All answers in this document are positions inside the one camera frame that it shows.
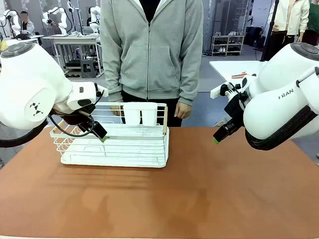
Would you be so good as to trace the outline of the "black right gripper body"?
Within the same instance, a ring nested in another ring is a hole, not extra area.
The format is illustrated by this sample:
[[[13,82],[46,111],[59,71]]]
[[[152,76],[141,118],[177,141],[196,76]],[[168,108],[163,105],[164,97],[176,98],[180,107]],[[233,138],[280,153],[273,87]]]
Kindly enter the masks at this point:
[[[243,94],[236,94],[225,106],[225,112],[231,117],[231,119],[224,125],[227,130],[238,130],[244,127],[243,114],[244,114],[244,102],[247,99]]]

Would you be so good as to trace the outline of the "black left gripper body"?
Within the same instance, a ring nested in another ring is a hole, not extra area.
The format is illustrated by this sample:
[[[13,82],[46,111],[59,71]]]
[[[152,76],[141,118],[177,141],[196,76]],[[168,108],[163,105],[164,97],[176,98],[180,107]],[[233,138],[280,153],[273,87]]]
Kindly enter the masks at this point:
[[[95,109],[94,104],[82,107],[71,114],[62,113],[58,110],[52,109],[51,115],[60,116],[66,123],[70,125],[77,125],[83,132],[89,132],[94,126],[94,119],[91,113]]]

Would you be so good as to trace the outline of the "person's right hand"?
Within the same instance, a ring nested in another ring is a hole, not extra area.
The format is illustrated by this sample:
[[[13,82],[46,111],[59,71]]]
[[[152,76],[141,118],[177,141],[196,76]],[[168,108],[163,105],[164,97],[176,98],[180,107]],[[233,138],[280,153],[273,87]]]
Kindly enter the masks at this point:
[[[118,117],[124,116],[123,107],[122,106],[110,106],[110,110],[112,114]]]

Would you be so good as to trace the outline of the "person's left hand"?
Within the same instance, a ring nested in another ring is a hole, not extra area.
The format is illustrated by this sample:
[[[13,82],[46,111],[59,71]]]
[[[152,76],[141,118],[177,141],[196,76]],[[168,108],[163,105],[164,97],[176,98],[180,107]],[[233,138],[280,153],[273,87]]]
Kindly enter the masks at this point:
[[[186,119],[190,116],[191,109],[192,109],[192,106],[184,104],[182,102],[178,102],[176,104],[174,117],[179,119]]]

